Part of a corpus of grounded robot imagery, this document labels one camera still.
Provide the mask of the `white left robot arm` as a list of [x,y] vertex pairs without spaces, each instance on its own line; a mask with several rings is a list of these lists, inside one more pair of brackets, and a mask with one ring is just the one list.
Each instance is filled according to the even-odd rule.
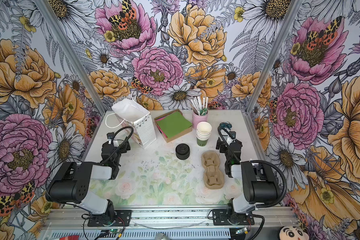
[[129,139],[133,133],[131,127],[116,131],[109,141],[103,143],[102,159],[98,163],[63,163],[47,187],[46,199],[87,211],[90,222],[96,225],[113,225],[118,220],[113,202],[91,192],[89,185],[91,180],[117,178],[121,155],[131,149]]

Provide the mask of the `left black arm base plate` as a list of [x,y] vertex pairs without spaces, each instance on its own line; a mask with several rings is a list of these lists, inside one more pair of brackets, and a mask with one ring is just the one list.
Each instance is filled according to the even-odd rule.
[[128,227],[131,220],[131,210],[115,210],[115,214],[93,215],[89,218],[89,227]]

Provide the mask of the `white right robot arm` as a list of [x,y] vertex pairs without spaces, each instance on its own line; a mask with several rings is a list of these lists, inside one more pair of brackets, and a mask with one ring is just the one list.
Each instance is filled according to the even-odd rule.
[[242,162],[242,143],[227,143],[222,137],[217,140],[216,149],[225,154],[225,174],[242,181],[243,193],[230,199],[227,210],[213,212],[215,225],[250,225],[254,223],[250,214],[259,208],[273,207],[281,202],[287,193],[287,180],[283,172],[267,161]]

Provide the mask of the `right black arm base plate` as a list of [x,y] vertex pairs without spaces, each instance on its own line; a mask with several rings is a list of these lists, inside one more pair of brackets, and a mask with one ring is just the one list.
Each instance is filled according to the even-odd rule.
[[255,223],[251,216],[237,213],[228,214],[228,211],[223,209],[213,209],[209,217],[212,218],[214,226],[249,226]]

